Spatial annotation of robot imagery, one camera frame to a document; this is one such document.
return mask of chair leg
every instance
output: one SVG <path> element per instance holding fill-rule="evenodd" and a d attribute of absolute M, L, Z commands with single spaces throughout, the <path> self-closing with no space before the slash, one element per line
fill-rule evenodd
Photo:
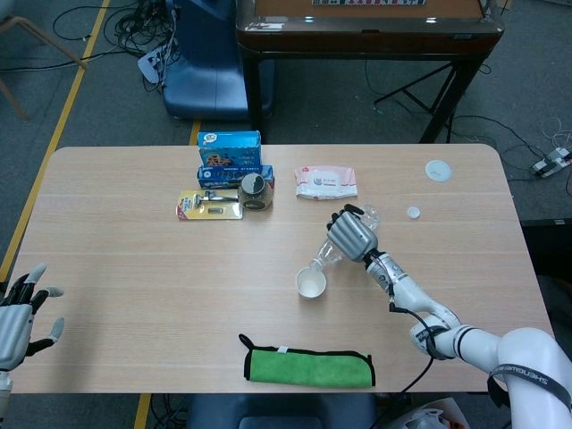
<path fill-rule="evenodd" d="M 2 94 L 4 94 L 4 97 L 6 97 L 8 99 L 8 101 L 12 104 L 12 106 L 14 107 L 14 110 L 16 111 L 18 116 L 20 116 L 22 118 L 22 120 L 27 121 L 29 119 L 29 117 L 26 115 L 26 112 L 24 112 L 24 109 L 22 109 L 21 104 L 12 95 L 12 92 L 10 92 L 10 89 L 8 89 L 8 87 L 6 87 L 6 85 L 2 82 L 1 79 L 0 79 L 0 92 L 2 92 Z"/>
<path fill-rule="evenodd" d="M 8 15 L 2 22 L 0 22 L 0 33 L 8 31 L 16 22 L 12 15 Z"/>
<path fill-rule="evenodd" d="M 21 16 L 15 16 L 13 17 L 13 20 L 15 20 L 18 25 L 22 26 L 34 37 L 39 38 L 40 40 L 44 40 L 45 42 L 51 44 L 52 46 L 56 47 L 64 54 L 69 56 L 75 63 L 79 64 L 80 67 L 84 69 L 86 68 L 86 64 L 83 61 L 81 61 L 81 59 L 79 59 L 77 55 L 75 55 L 72 51 L 70 51 L 67 47 L 59 43 L 57 40 L 50 38 L 42 29 L 37 27 L 32 21 L 27 20 L 26 18 L 23 18 Z"/>

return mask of cardboard box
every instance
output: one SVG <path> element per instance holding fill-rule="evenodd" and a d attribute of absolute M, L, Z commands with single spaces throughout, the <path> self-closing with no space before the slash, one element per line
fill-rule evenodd
<path fill-rule="evenodd" d="M 198 152 L 204 166 L 259 166 L 258 131 L 199 132 Z"/>
<path fill-rule="evenodd" d="M 274 187 L 274 174 L 271 165 L 252 167 L 207 167 L 200 166 L 197 171 L 198 184 L 202 189 L 235 189 L 244 176 L 257 172 L 266 183 Z"/>

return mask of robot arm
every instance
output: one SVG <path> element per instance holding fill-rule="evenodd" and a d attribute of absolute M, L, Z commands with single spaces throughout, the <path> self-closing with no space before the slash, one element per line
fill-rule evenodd
<path fill-rule="evenodd" d="M 494 377 L 502 380 L 507 385 L 513 428 L 572 427 L 572 363 L 557 342 L 534 328 L 516 329 L 500 338 L 461 324 L 389 255 L 377 250 L 377 237 L 361 223 L 361 214 L 351 205 L 333 214 L 328 238 L 349 259 L 366 264 L 367 272 L 389 295 L 390 312 L 428 314 L 409 332 L 415 346 L 433 358 L 461 358 L 485 371 L 496 395 L 503 391 Z"/>

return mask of power strip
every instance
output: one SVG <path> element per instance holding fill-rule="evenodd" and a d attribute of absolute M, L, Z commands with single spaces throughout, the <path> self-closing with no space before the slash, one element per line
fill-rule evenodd
<path fill-rule="evenodd" d="M 160 46 L 145 56 L 142 56 L 137 61 L 137 66 L 149 83 L 156 84 L 159 82 L 159 63 L 161 62 L 159 55 L 163 50 L 164 46 Z"/>
<path fill-rule="evenodd" d="M 557 147 L 546 158 L 534 164 L 532 169 L 536 176 L 546 178 L 570 164 L 572 164 L 572 154 L 564 147 Z"/>

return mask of green towel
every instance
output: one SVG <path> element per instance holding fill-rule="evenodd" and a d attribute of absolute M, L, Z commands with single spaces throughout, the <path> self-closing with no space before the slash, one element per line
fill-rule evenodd
<path fill-rule="evenodd" d="M 243 334 L 248 347 L 244 377 L 251 382 L 301 384 L 329 388 L 375 386 L 371 355 L 356 351 L 312 351 L 285 347 L 257 347 Z"/>

